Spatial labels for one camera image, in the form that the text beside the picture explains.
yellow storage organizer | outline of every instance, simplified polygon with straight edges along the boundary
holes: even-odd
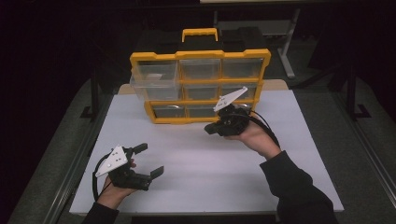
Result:
[[[234,103],[254,109],[270,58],[256,27],[145,31],[130,58],[131,85],[154,123],[214,122],[219,97],[244,86]]]

organizer handle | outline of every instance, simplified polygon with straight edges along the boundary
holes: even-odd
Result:
[[[184,29],[181,42],[184,42],[186,35],[214,35],[216,41],[218,41],[218,29],[216,28]]]

human hand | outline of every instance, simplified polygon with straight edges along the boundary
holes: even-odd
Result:
[[[270,160],[281,152],[280,147],[275,144],[262,127],[253,121],[250,121],[247,128],[239,135],[225,136],[224,138],[243,142],[245,146],[257,151],[267,160]]]
[[[131,167],[136,167],[134,159],[131,159]],[[110,177],[107,176],[105,184],[103,185],[102,193],[100,194],[97,202],[111,209],[117,209],[122,200],[135,191],[137,191],[137,189],[122,189],[115,187],[111,183]]]

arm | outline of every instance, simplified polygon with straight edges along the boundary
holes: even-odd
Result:
[[[131,166],[136,167],[136,164],[134,164],[133,161],[134,160],[131,160]],[[98,201],[93,203],[90,212],[84,218],[82,223],[114,223],[120,212],[117,208],[124,198],[135,191],[136,189],[121,189],[114,187],[110,178],[107,177]]]
[[[267,159],[260,167],[271,192],[279,198],[277,212],[284,223],[338,223],[330,199],[259,125],[250,122],[243,133],[225,138],[239,140]]]

white table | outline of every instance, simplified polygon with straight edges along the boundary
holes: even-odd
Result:
[[[344,210],[318,154],[292,91],[263,91],[256,111],[271,125],[283,150],[312,175],[314,184]],[[134,147],[148,143],[135,156],[136,172],[149,174],[164,165],[164,174],[149,191],[138,191],[120,205],[131,216],[273,214],[274,197],[259,167],[264,161],[243,144],[204,131],[206,123],[153,124],[135,95],[116,95],[108,110],[90,161],[70,208],[85,215],[93,203],[92,171],[117,144]],[[105,178],[99,178],[99,189]]]

